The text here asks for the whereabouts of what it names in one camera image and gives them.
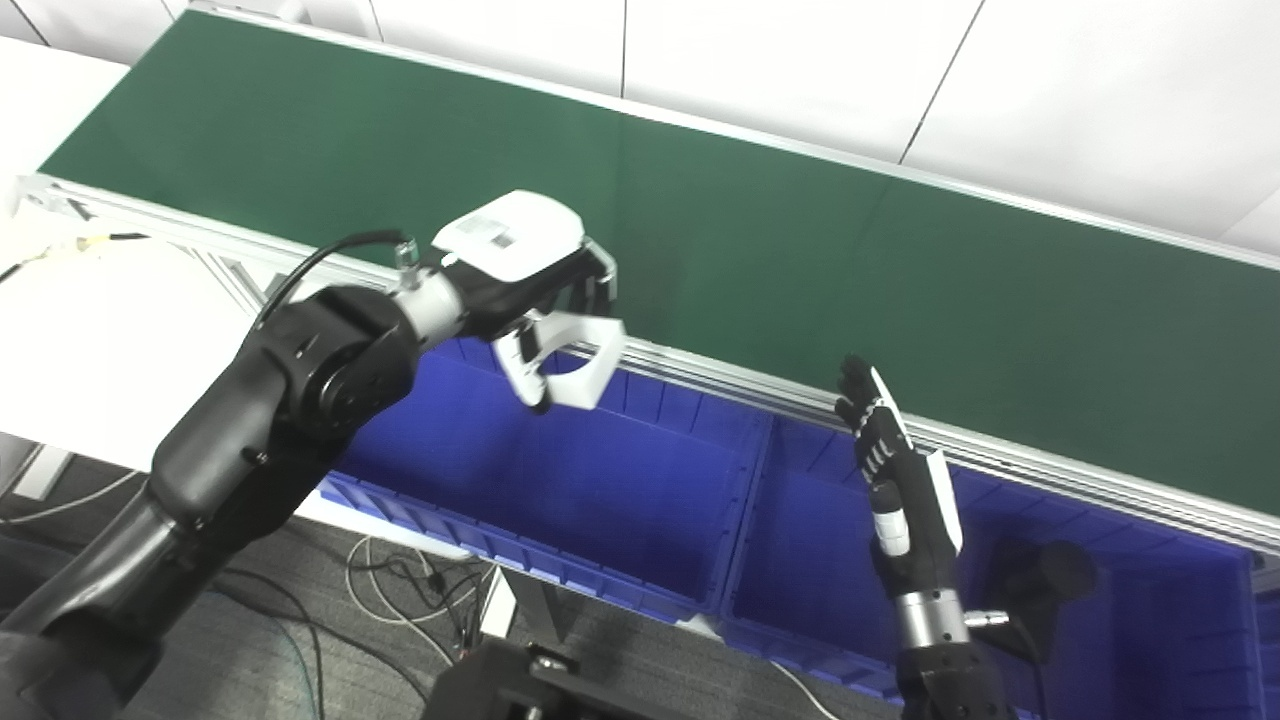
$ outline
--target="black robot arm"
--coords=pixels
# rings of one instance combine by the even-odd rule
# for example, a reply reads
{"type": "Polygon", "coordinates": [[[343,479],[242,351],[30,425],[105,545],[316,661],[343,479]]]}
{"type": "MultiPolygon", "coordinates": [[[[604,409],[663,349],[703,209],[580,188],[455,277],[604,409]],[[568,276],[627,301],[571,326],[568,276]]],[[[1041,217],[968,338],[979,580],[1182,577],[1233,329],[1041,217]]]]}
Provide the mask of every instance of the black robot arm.
{"type": "MultiPolygon", "coordinates": [[[[576,220],[549,199],[512,195],[541,213],[539,223],[548,214],[576,220]]],[[[544,227],[521,224],[521,208],[500,205],[509,197],[467,218],[497,215],[507,247],[539,250],[544,227]]],[[[421,352],[458,336],[492,340],[532,322],[526,313],[549,295],[612,282],[608,256],[580,222],[576,233],[572,223],[556,227],[562,232],[550,251],[526,251],[522,264],[493,270],[500,277],[483,254],[460,252],[476,264],[452,258],[402,268],[393,293],[330,287],[273,304],[156,448],[142,491],[0,624],[0,716],[113,717],[214,575],[283,525],[355,433],[410,392],[421,352]]],[[[378,240],[411,242],[381,231],[344,243],[378,240]]],[[[452,246],[467,250],[457,237],[452,246]]]]}

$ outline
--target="black cable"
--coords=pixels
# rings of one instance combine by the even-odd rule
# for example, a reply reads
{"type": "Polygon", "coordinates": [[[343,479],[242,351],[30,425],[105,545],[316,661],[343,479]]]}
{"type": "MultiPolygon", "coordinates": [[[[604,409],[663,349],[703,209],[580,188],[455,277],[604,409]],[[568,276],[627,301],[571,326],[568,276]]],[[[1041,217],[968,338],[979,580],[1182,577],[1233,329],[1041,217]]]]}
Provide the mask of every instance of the black cable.
{"type": "Polygon", "coordinates": [[[227,575],[238,575],[241,578],[248,578],[251,580],[257,580],[259,583],[262,583],[264,585],[271,588],[273,591],[275,591],[280,596],[285,597],[293,605],[293,607],[296,607],[298,610],[298,615],[302,616],[302,621],[307,624],[307,628],[310,628],[310,632],[311,632],[311,646],[315,648],[315,655],[316,655],[316,715],[319,716],[320,720],[325,720],[325,711],[324,711],[324,661],[321,660],[320,635],[316,634],[316,626],[312,624],[311,614],[307,612],[306,606],[302,605],[302,601],[298,600],[298,596],[293,594],[292,592],[289,592],[288,588],[285,588],[280,583],[273,580],[271,578],[268,578],[266,575],[260,575],[260,574],[253,573],[251,570],[241,570],[238,568],[224,568],[223,569],[223,574],[227,574],[227,575]]]}
{"type": "Polygon", "coordinates": [[[302,282],[302,278],[307,273],[310,273],[316,265],[319,265],[325,258],[333,255],[334,252],[340,252],[343,250],[349,250],[352,247],[361,247],[365,245],[396,246],[403,242],[410,242],[410,238],[401,231],[370,231],[356,234],[348,234],[347,237],[339,240],[338,242],[334,242],[333,245],[328,245],[325,247],[316,250],[310,256],[307,256],[306,260],[300,263],[297,268],[293,268],[293,272],[289,273],[284,278],[284,282],[282,282],[279,287],[275,288],[275,292],[273,292],[271,296],[266,299],[266,302],[262,304],[262,309],[259,310],[257,313],[257,318],[253,319],[252,327],[253,328],[262,327],[262,323],[265,323],[266,319],[270,318],[271,314],[275,313],[275,310],[293,295],[293,291],[297,290],[298,283],[302,282]]]}
{"type": "Polygon", "coordinates": [[[1048,693],[1044,691],[1044,671],[1041,666],[1039,650],[1020,618],[1011,618],[1009,624],[1018,632],[1018,637],[1021,638],[1023,646],[1027,648],[1028,662],[1030,662],[1032,675],[1036,680],[1036,701],[1039,705],[1041,720],[1050,720],[1048,693]]]}
{"type": "Polygon", "coordinates": [[[334,638],[335,641],[343,644],[347,644],[349,647],[358,650],[360,652],[364,652],[369,657],[372,657],[374,660],[394,670],[396,674],[398,674],[401,678],[404,679],[406,683],[408,683],[410,688],[413,689],[417,697],[422,700],[422,705],[424,706],[426,705],[426,691],[424,691],[422,687],[417,684],[417,680],[413,679],[413,675],[411,675],[410,671],[404,669],[404,666],[399,665],[398,662],[388,657],[385,653],[352,638],[351,635],[340,633],[319,620],[297,618],[294,615],[289,615],[288,612],[280,612],[278,610],[273,610],[270,607],[266,607],[265,605],[253,602],[252,600],[248,600],[246,597],[237,596],[234,592],[228,592],[228,588],[219,587],[218,583],[214,583],[214,588],[223,597],[230,600],[232,602],[239,605],[241,607],[252,610],[253,612],[259,612],[261,615],[266,615],[268,618],[275,618],[276,620],[285,620],[289,623],[300,623],[307,625],[308,628],[325,633],[326,635],[334,638]]]}
{"type": "Polygon", "coordinates": [[[8,270],[0,273],[0,283],[3,283],[4,281],[6,281],[6,279],[12,278],[13,275],[18,274],[18,270],[20,270],[22,266],[26,265],[26,264],[27,263],[14,263],[13,265],[9,265],[8,270]]]}
{"type": "MultiPolygon", "coordinates": [[[[371,552],[372,551],[372,546],[370,544],[369,547],[366,547],[366,551],[371,552]]],[[[388,566],[388,569],[393,569],[393,568],[398,566],[404,574],[403,575],[398,575],[397,574],[396,577],[401,578],[402,580],[407,580],[410,583],[410,585],[413,588],[415,594],[417,594],[417,598],[422,602],[424,606],[426,606],[426,609],[428,609],[429,612],[435,612],[435,611],[443,610],[445,612],[445,615],[448,615],[449,624],[453,628],[453,634],[457,637],[457,641],[458,641],[458,647],[465,647],[467,644],[467,626],[458,618],[457,611],[454,610],[453,603],[451,602],[451,598],[453,597],[453,593],[456,593],[462,587],[463,583],[466,583],[468,579],[474,579],[475,578],[475,573],[471,573],[466,578],[456,582],[452,587],[444,588],[443,587],[444,574],[440,573],[439,568],[436,568],[435,564],[431,562],[431,560],[428,559],[425,555],[421,555],[417,559],[422,560],[424,564],[431,571],[431,575],[428,577],[425,580],[421,579],[421,578],[417,578],[416,575],[412,574],[412,571],[410,570],[408,562],[406,562],[406,561],[403,561],[401,559],[397,559],[394,556],[393,556],[392,560],[387,560],[387,561],[383,561],[383,562],[371,562],[371,564],[366,564],[364,566],[357,566],[357,565],[352,564],[349,568],[347,568],[347,571],[357,570],[360,568],[370,569],[370,571],[374,575],[372,580],[376,582],[378,569],[381,569],[381,568],[379,568],[380,565],[385,564],[388,566]],[[426,583],[426,585],[428,585],[428,588],[430,591],[436,592],[436,593],[440,594],[440,601],[439,602],[433,601],[430,597],[428,597],[426,589],[424,589],[422,585],[421,585],[421,583],[424,583],[424,582],[426,583]]],[[[393,605],[390,600],[385,600],[385,602],[389,603],[389,605],[392,605],[392,610],[394,612],[397,612],[397,614],[399,614],[399,615],[402,615],[404,618],[415,618],[417,615],[415,612],[407,612],[403,609],[401,609],[399,606],[393,605]]]]}

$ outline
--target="blue plastic crate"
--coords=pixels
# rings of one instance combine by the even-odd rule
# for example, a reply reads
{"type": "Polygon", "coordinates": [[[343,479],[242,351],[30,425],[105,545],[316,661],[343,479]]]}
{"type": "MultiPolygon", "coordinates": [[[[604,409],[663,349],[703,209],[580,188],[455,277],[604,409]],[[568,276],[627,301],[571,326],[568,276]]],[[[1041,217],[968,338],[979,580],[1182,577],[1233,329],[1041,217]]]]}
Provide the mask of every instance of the blue plastic crate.
{"type": "Polygon", "coordinates": [[[453,341],[321,492],[675,621],[719,607],[768,427],[764,413],[627,373],[596,411],[536,416],[489,346],[453,341]]]}
{"type": "MultiPolygon", "coordinates": [[[[897,620],[872,570],[852,438],[778,420],[748,507],[722,612],[731,646],[900,701],[897,620]]],[[[965,528],[960,592],[979,606],[1004,537],[1082,544],[1093,594],[1064,607],[1044,674],[1061,720],[1261,720],[1249,553],[952,468],[965,528]]],[[[1011,700],[1036,708],[1030,667],[1000,651],[1011,700]]]]}
{"type": "Polygon", "coordinates": [[[1258,657],[1267,720],[1280,720],[1280,589],[1258,596],[1258,657]]]}

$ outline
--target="robotic hand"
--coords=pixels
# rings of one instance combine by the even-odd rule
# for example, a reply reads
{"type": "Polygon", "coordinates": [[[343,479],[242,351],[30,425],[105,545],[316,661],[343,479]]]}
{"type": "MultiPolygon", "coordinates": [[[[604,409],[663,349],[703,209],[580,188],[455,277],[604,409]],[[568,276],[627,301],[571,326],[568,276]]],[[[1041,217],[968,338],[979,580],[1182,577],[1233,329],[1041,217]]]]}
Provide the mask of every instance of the robotic hand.
{"type": "Polygon", "coordinates": [[[996,666],[969,635],[969,624],[998,619],[966,618],[956,594],[964,537],[942,451],[925,454],[911,442],[879,373],[860,357],[845,359],[840,391],[836,413],[854,432],[855,461],[869,484],[873,561],[901,624],[902,717],[1016,717],[996,666]]]}
{"type": "Polygon", "coordinates": [[[614,297],[613,260],[579,217],[516,191],[451,223],[433,245],[444,256],[424,268],[402,233],[362,233],[289,275],[161,441],[142,492],[0,624],[0,717],[114,717],[214,575],[284,524],[355,433],[410,392],[426,350],[488,340],[526,405],[594,406],[621,356],[621,323],[545,314],[564,290],[571,309],[595,314],[614,297]],[[338,286],[284,304],[324,256],[374,243],[396,246],[396,291],[338,286]],[[539,372],[576,341],[598,347],[585,366],[539,372]]]}

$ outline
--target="gray carpet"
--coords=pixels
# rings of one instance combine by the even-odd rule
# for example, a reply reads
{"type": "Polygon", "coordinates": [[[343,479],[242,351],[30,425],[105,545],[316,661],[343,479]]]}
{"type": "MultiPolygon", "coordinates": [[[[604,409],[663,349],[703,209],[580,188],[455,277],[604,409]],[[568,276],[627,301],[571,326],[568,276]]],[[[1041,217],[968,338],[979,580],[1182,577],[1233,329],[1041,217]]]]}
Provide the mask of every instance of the gray carpet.
{"type": "MultiPolygon", "coordinates": [[[[78,459],[49,503],[6,497],[0,501],[0,515],[23,515],[83,496],[119,474],[116,468],[78,459]]],[[[137,484],[131,483],[83,507],[3,530],[42,543],[82,544],[136,488],[137,484]]],[[[283,530],[255,543],[232,566],[261,573],[283,584],[312,616],[390,656],[429,688],[444,667],[439,653],[407,628],[367,619],[347,594],[343,561],[357,539],[343,530],[293,520],[283,530]]],[[[394,550],[388,543],[376,543],[375,560],[394,550]]],[[[444,575],[452,582],[466,571],[449,569],[444,575]]],[[[411,610],[416,597],[406,580],[387,571],[379,573],[379,578],[393,602],[416,612],[411,610]]],[[[356,579],[361,597],[379,607],[367,573],[357,573],[356,579]]],[[[225,574],[219,582],[257,603],[294,612],[284,598],[257,582],[225,574]]],[[[704,720],[822,717],[790,680],[763,660],[593,598],[563,591],[561,598],[572,625],[564,643],[554,650],[579,660],[581,674],[589,679],[704,720]]],[[[468,610],[471,600],[460,603],[460,610],[468,610]]],[[[454,644],[447,616],[424,623],[424,628],[447,646],[454,644]]],[[[421,717],[421,701],[399,675],[352,647],[320,637],[328,717],[421,717]]],[[[531,639],[518,619],[512,639],[531,639]]],[[[124,717],[314,717],[303,673],[314,684],[314,651],[305,628],[276,623],[224,596],[206,593],[170,634],[164,661],[124,717]],[[297,651],[285,633],[293,638],[297,651]]],[[[805,683],[844,720],[897,717],[897,708],[884,702],[814,678],[806,676],[805,683]]]]}

